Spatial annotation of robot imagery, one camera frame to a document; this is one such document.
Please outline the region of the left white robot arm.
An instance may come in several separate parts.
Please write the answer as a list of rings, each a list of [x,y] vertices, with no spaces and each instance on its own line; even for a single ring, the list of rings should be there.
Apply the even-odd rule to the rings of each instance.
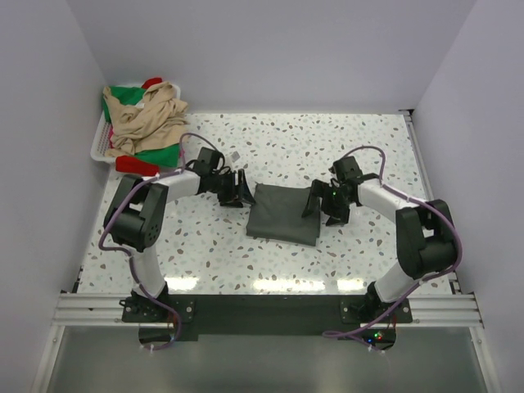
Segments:
[[[120,300],[125,323],[172,323],[192,321],[194,304],[176,300],[160,271],[156,243],[162,230],[166,206],[184,197],[216,195],[222,207],[253,206],[255,198],[244,170],[231,170],[224,155],[203,147],[198,157],[165,174],[141,177],[125,175],[117,187],[103,221],[102,238],[111,238],[103,251],[121,251],[129,258],[133,289]]]

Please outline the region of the dark grey t shirt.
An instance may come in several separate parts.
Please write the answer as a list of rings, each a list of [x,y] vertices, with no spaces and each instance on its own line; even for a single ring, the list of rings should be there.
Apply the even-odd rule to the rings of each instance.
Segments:
[[[269,240],[315,246],[320,235],[319,203],[313,213],[302,217],[310,188],[257,184],[255,204],[251,207],[246,235]]]

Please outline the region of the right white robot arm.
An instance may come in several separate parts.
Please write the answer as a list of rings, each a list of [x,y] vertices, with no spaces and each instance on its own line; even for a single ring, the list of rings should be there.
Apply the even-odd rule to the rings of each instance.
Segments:
[[[396,262],[350,307],[360,322],[384,321],[424,278],[457,261],[459,241],[449,207],[442,200],[416,200],[387,185],[379,174],[364,174],[353,156],[335,161],[329,171],[333,178],[328,183],[311,183],[304,218],[320,210],[327,226],[342,226],[349,223],[351,206],[364,206],[395,225]]]

